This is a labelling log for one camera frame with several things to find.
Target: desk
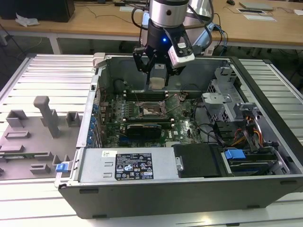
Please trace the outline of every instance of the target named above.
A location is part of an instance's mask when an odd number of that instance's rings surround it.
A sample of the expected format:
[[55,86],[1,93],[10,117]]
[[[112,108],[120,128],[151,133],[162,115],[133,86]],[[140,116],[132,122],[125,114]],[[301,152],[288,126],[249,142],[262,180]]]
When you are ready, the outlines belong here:
[[[268,1],[268,0],[241,0],[263,2],[272,7],[283,7],[287,9],[303,9],[302,3]],[[230,6],[225,0],[213,0],[214,10],[221,17],[223,30],[228,33],[228,46],[245,46],[260,48],[279,49],[303,49],[303,16],[287,13],[283,9],[273,11],[273,18],[277,22],[248,20],[242,14],[234,14],[224,6],[228,6],[236,12],[236,8],[242,8],[239,0],[236,5]],[[89,11],[88,8],[76,3],[75,13],[68,23],[56,23],[51,21],[40,21],[40,25],[23,27],[14,20],[2,20],[0,23],[11,35],[42,36],[50,39],[53,52],[60,54],[60,46],[57,38],[77,39],[101,39],[101,40],[127,40],[137,41],[140,29],[131,23],[113,17],[98,17]],[[88,6],[96,15],[116,15],[127,21],[131,21],[130,12],[121,12],[119,7],[109,6]],[[142,13],[135,13],[135,21],[142,20]],[[214,22],[219,23],[217,16]],[[213,32],[212,47],[220,40],[219,32]]]
[[[49,38],[54,54],[62,53],[58,38],[138,41],[140,29],[131,23],[131,12],[120,11],[120,7],[115,7],[113,4],[88,5],[87,7],[97,16],[107,15],[95,18],[95,15],[84,6],[85,4],[75,5],[75,12],[68,23],[39,21],[40,25],[29,27],[23,27],[14,20],[0,19],[0,23],[10,35]],[[134,19],[137,23],[142,21],[142,13],[135,13]],[[0,36],[5,34],[5,31],[0,30]]]
[[[266,3],[273,8],[283,7],[286,9],[303,9],[303,3],[268,1],[268,0],[241,0],[241,2]],[[283,9],[272,11],[273,18],[277,22],[248,20],[236,8],[243,8],[239,5],[239,0],[235,0],[235,5],[231,6],[224,0],[214,0],[214,10],[220,15],[222,29],[228,33],[228,46],[245,46],[259,48],[279,48],[279,49],[303,49],[303,16],[287,13]],[[215,15],[214,22],[219,24]],[[220,33],[213,32],[213,40],[220,40]]]

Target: power supply label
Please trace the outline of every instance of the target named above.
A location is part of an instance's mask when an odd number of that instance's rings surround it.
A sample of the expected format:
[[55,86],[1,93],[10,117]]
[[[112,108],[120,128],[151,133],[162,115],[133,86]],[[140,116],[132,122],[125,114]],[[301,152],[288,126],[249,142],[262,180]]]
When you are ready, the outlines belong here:
[[116,154],[115,179],[153,179],[152,154]]

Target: motherboard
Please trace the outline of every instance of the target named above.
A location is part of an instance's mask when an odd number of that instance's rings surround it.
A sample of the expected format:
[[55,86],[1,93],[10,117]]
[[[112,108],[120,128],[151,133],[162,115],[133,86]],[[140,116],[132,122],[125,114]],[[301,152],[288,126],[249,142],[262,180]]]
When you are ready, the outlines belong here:
[[202,143],[193,114],[196,98],[187,93],[101,91],[98,128],[103,148],[171,147]]

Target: computer case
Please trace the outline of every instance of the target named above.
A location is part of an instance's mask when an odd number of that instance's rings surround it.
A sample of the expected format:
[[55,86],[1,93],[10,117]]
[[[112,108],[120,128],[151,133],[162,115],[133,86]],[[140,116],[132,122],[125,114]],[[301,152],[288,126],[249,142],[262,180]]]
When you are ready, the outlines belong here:
[[26,18],[68,22],[75,11],[73,0],[0,0],[2,19]]

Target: laptop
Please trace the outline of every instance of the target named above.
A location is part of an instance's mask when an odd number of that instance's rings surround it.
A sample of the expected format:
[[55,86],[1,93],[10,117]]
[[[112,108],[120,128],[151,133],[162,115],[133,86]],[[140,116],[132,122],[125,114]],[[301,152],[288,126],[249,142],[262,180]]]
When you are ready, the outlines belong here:
[[264,3],[255,3],[255,2],[239,2],[241,6],[246,9],[261,9],[267,11],[273,11],[274,8]]

